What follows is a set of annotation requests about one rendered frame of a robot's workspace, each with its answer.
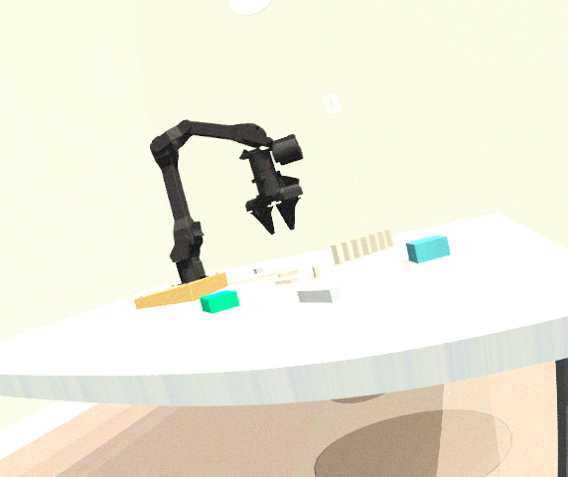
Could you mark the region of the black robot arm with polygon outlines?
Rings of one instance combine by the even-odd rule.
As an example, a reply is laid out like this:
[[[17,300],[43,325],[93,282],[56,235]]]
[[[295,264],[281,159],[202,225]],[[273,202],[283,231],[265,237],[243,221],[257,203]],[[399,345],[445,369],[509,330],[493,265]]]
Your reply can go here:
[[[162,171],[166,192],[174,218],[175,245],[169,258],[176,263],[182,285],[209,277],[200,259],[204,243],[201,221],[194,221],[184,194],[184,187],[178,168],[179,149],[191,136],[214,137],[233,140],[255,149],[243,149],[240,160],[249,160],[252,175],[275,168],[270,151],[276,163],[281,166],[304,159],[296,135],[273,140],[267,132],[254,123],[216,124],[185,119],[175,127],[157,136],[150,143],[154,161]],[[268,147],[261,150],[261,146]]]

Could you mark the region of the light blue rectangular block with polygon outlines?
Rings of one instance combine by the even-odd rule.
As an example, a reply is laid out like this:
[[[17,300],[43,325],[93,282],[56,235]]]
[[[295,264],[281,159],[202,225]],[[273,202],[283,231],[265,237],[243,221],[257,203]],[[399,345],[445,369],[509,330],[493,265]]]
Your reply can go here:
[[[408,260],[420,264],[451,255],[448,237],[434,235],[406,242]]]

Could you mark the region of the green block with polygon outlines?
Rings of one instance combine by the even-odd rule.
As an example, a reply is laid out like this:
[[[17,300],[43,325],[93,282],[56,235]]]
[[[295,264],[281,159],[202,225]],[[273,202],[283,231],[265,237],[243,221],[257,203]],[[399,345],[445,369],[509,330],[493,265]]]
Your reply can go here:
[[[200,297],[203,312],[214,314],[228,308],[240,306],[237,291],[225,290]]]

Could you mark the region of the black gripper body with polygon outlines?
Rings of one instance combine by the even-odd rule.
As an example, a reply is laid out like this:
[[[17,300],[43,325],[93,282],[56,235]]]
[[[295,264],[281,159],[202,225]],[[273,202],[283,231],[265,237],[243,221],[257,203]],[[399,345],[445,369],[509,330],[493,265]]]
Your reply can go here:
[[[277,177],[280,175],[280,171],[276,172],[275,168],[253,174],[253,179],[250,181],[251,184],[256,185],[258,195],[256,195],[256,198],[246,201],[244,206],[247,212],[267,208],[274,201],[281,201],[282,203],[299,198],[298,196],[304,194],[299,184],[280,188]]]

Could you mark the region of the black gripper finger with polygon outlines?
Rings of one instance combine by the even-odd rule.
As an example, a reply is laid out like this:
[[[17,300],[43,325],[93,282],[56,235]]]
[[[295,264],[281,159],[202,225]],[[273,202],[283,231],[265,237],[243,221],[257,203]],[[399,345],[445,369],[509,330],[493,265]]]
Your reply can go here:
[[[275,205],[290,231],[295,230],[295,208],[300,199],[301,197]]]
[[[250,213],[269,231],[271,235],[275,234],[273,220],[271,216],[273,207],[274,206],[267,207]]]

